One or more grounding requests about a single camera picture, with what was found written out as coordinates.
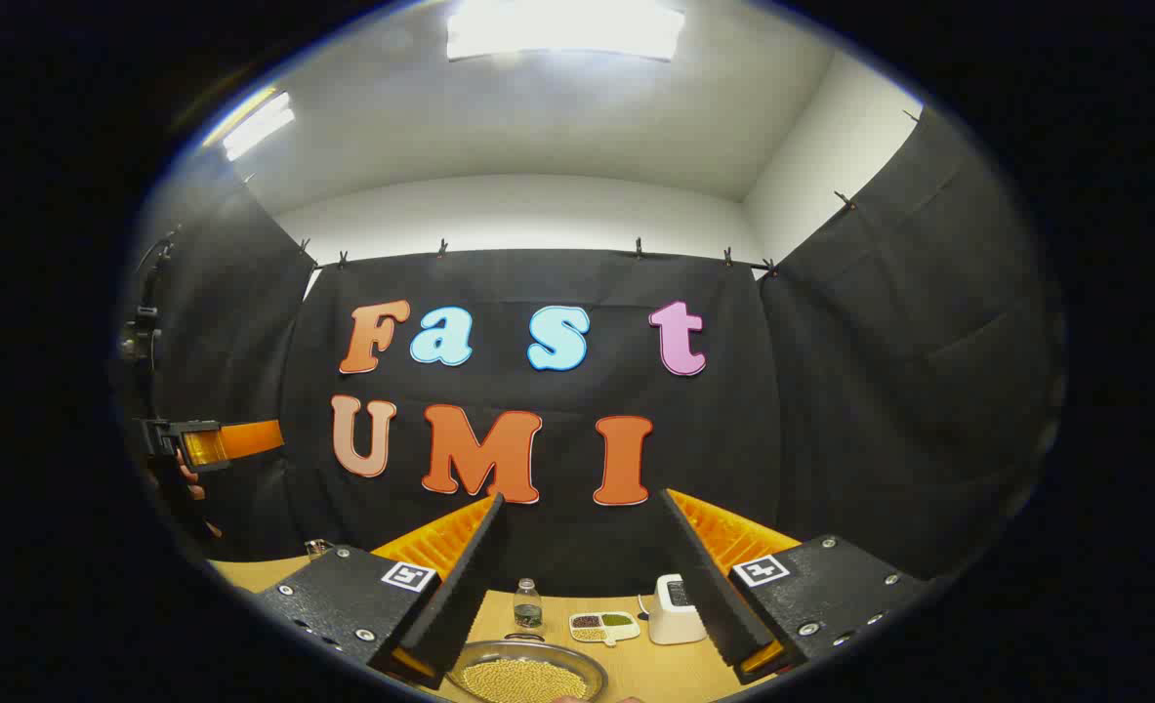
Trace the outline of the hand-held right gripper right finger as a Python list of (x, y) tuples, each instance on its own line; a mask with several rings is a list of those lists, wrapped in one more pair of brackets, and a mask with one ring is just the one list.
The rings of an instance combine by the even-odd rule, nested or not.
[(906, 615), (932, 582), (840, 534), (799, 540), (661, 489), (668, 564), (742, 685), (830, 660)]

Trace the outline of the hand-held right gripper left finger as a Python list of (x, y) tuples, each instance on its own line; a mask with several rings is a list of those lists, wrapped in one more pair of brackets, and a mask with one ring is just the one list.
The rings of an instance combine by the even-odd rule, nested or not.
[(283, 631), (353, 666), (438, 689), (495, 574), (506, 519), (486, 498), (375, 552), (331, 546), (251, 596)]

